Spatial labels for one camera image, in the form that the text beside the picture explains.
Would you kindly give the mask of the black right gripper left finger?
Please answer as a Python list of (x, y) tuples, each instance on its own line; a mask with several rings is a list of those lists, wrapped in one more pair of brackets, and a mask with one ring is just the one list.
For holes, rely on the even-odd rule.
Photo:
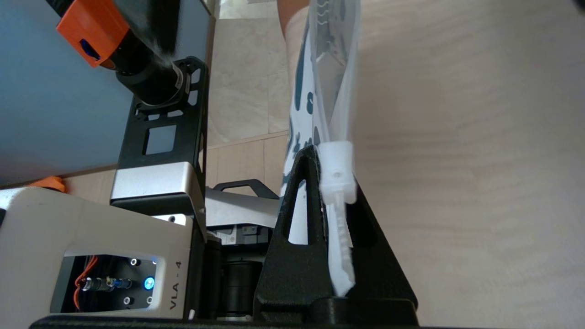
[[(295, 245), (288, 240), (301, 181), (305, 181), (307, 193), (304, 202), (307, 245)], [(327, 216), (319, 191), (318, 156), (316, 147), (311, 145), (300, 150), (292, 167), (255, 289), (255, 321), (301, 324), (316, 300), (332, 296), (327, 235)]]

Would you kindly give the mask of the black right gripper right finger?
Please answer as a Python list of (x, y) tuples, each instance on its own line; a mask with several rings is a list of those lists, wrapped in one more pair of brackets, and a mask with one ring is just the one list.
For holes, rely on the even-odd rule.
[(346, 207), (356, 283), (345, 297), (318, 300), (318, 323), (418, 326), (418, 300), (361, 189)]

